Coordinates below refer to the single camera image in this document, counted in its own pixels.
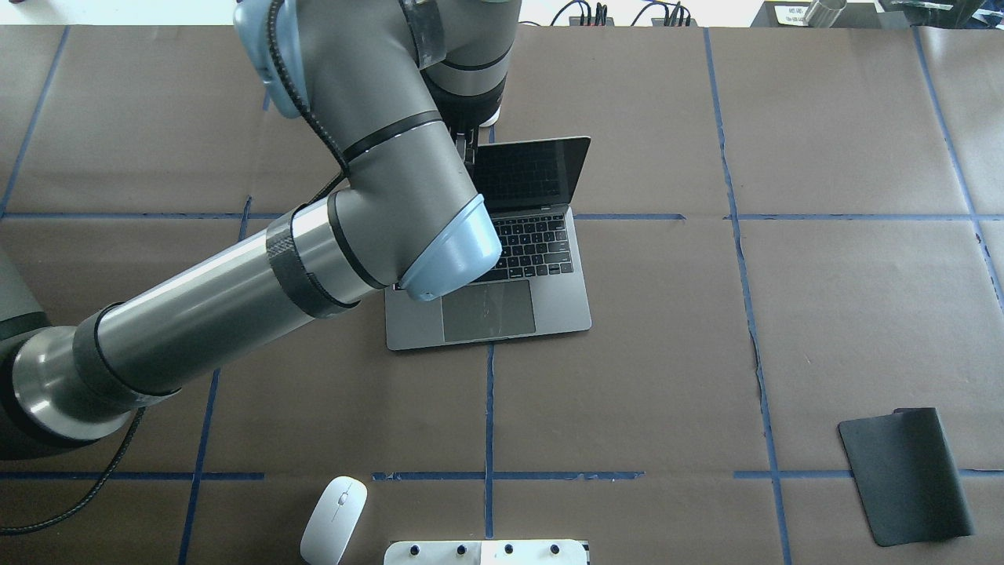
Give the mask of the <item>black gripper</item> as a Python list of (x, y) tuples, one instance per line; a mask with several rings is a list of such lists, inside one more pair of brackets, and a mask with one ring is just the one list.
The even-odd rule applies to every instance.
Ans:
[(479, 147), (481, 126), (456, 126), (454, 144), (465, 164), (475, 164)]

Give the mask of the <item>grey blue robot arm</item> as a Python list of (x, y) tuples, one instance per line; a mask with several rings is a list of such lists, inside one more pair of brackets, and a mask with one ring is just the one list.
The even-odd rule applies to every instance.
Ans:
[(55, 457), (316, 319), (399, 285), (429, 301), (501, 254), (471, 154), (499, 111), (519, 1), (244, 1), (271, 106), (336, 162), (311, 197), (72, 326), (2, 258), (2, 458)]

